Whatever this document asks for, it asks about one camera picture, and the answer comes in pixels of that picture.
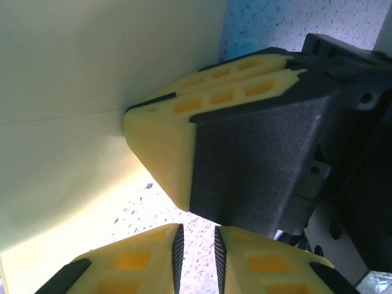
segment black mechanical part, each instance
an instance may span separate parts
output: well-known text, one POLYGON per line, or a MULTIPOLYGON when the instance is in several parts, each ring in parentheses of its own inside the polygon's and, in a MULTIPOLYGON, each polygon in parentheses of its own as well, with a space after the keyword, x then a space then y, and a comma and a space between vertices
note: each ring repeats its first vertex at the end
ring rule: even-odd
POLYGON ((317 207, 305 229, 311 247, 322 247, 325 257, 353 285, 371 271, 392 273, 392 91, 385 92, 368 115, 353 132, 353 141, 369 135, 370 139, 357 161, 347 156, 331 175, 328 203, 317 207), (371 115, 379 119, 370 119, 371 115), (349 176, 338 181, 342 170, 349 176))
MULTIPOLYGON (((197 125, 193 213, 271 238, 277 229, 302 234, 352 130, 388 86, 367 80, 375 66, 352 58, 302 68, 308 72, 282 96, 190 118, 197 125)), ((378 77, 392 81, 384 71, 378 77)))
POLYGON ((383 53, 380 54, 377 51, 362 50, 323 34, 306 35, 302 52, 324 58, 348 56, 371 64, 382 65, 387 63, 392 65, 392 59, 383 53))
POLYGON ((90 265, 88 259, 80 259, 64 266, 36 294, 66 294, 90 265))
POLYGON ((219 294, 225 293, 225 278, 226 278, 226 255, 227 250, 219 227, 215 227, 215 263, 216 273, 218 277, 219 294))
POLYGON ((183 268, 184 258, 184 225, 179 224, 178 229, 171 247, 171 262, 173 267, 173 285, 174 293, 179 293, 181 283, 181 270, 183 268))
POLYGON ((310 266, 334 294, 360 294, 336 269, 318 262, 310 266))

